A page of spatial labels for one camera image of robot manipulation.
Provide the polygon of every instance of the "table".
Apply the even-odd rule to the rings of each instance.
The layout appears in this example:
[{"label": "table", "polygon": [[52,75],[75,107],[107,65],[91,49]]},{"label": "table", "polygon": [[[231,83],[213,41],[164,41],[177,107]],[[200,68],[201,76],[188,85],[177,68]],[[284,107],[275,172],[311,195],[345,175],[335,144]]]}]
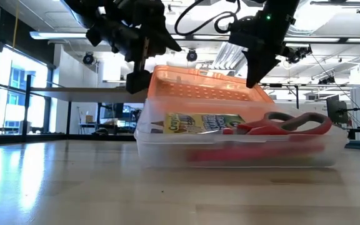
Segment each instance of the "table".
[{"label": "table", "polygon": [[0,146],[0,224],[360,225],[360,151],[327,169],[154,169],[135,142]]},{"label": "table", "polygon": [[22,130],[22,141],[26,142],[28,108],[30,105],[30,95],[56,98],[68,102],[66,136],[70,135],[70,120],[72,102],[78,103],[144,103],[148,90],[140,91],[136,94],[129,94],[125,88],[96,88],[96,87],[31,87],[31,75],[27,75],[26,98],[24,103],[24,128]]}]

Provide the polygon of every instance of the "red scissors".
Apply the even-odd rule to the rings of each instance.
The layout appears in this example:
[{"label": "red scissors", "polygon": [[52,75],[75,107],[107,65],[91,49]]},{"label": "red scissors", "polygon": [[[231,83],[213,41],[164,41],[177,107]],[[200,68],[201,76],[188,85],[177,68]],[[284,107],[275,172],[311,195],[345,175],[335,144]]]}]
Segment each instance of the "red scissors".
[{"label": "red scissors", "polygon": [[[295,131],[303,124],[314,121],[320,123],[318,127],[307,131]],[[269,141],[267,143],[248,143],[212,149],[210,151],[196,151],[189,155],[189,161],[240,161],[251,159],[267,159],[276,157],[303,156],[324,150],[320,142],[315,142],[317,135],[326,134],[332,126],[331,120],[322,114],[308,112],[294,117],[282,112],[268,112],[263,119],[256,122],[239,124],[236,129],[226,128],[223,134],[246,135],[297,135],[290,136],[288,141]]]},{"label": "red scissors", "polygon": [[[295,131],[309,121],[317,122],[320,125],[307,131]],[[238,124],[236,129],[226,128],[222,133],[247,135],[321,135],[326,134],[331,129],[331,126],[330,118],[315,112],[307,112],[298,117],[282,112],[267,112],[260,121]]]}]

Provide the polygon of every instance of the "camera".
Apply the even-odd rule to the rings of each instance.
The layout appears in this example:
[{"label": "camera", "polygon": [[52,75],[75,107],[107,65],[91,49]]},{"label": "camera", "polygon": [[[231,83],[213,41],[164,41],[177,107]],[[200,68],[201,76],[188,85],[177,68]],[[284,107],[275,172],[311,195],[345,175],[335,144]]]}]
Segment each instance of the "camera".
[{"label": "camera", "polygon": [[197,60],[197,53],[195,52],[194,49],[190,49],[187,53],[187,61],[189,62],[194,62],[195,60]]},{"label": "camera", "polygon": [[92,65],[94,63],[94,54],[92,52],[87,52],[84,58],[82,59],[82,62],[85,65]]}]

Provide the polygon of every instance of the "orange plastic lid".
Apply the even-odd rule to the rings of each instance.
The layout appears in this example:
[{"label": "orange plastic lid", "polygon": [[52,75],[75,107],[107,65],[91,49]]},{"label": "orange plastic lid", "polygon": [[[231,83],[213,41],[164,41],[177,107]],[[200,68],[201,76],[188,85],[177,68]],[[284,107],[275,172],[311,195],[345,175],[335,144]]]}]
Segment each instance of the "orange plastic lid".
[{"label": "orange plastic lid", "polygon": [[245,79],[172,66],[155,67],[148,97],[156,96],[273,103],[260,86],[247,88]]}]

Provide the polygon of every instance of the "black cable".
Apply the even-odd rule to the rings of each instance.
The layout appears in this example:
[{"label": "black cable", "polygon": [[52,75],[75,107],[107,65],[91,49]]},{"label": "black cable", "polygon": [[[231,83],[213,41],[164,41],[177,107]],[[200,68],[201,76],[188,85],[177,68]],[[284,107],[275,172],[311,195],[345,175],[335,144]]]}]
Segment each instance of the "black cable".
[{"label": "black cable", "polygon": [[[316,57],[315,57],[313,54],[311,54],[311,55],[312,55],[312,57],[315,59],[315,61],[317,62],[317,64],[322,68],[322,70],[330,77],[330,74],[323,68],[323,66],[322,66],[321,63],[316,59]],[[349,98],[349,100],[351,100],[351,102],[352,102],[353,104],[355,104],[355,105],[359,108],[358,104],[356,104],[356,103],[354,102],[354,100],[347,95],[347,93],[340,87],[340,85],[338,85],[336,82],[334,82],[334,83],[335,83],[335,85],[337,85],[337,87]]]},{"label": "black cable", "polygon": [[196,2],[194,2],[192,5],[190,5],[186,10],[184,10],[184,12],[182,12],[179,16],[179,18],[177,19],[176,23],[174,24],[174,31],[176,32],[176,34],[178,35],[181,35],[181,36],[188,36],[188,35],[192,35],[194,34],[195,32],[199,31],[200,29],[202,29],[204,26],[206,26],[207,24],[209,24],[210,22],[212,22],[214,19],[216,19],[218,16],[221,16],[223,14],[229,14],[227,16],[223,16],[223,17],[220,17],[219,19],[216,20],[215,22],[215,30],[216,32],[218,33],[221,33],[221,34],[224,34],[224,33],[227,33],[229,32],[229,30],[222,30],[219,28],[218,26],[218,23],[220,20],[222,19],[226,19],[226,18],[231,18],[233,17],[234,18],[234,22],[236,22],[238,19],[237,19],[237,13],[240,11],[241,9],[241,3],[240,3],[240,0],[237,0],[237,9],[236,9],[236,12],[231,12],[231,11],[225,11],[225,12],[222,12],[214,17],[212,17],[211,19],[208,19],[207,21],[205,21],[204,23],[202,23],[201,25],[199,25],[197,28],[193,29],[192,31],[189,31],[189,32],[179,32],[178,30],[178,26],[179,26],[179,23],[181,21],[181,19],[190,11],[192,10],[195,6],[197,6],[198,4],[200,4],[201,2],[203,2],[205,0],[197,0]]}]

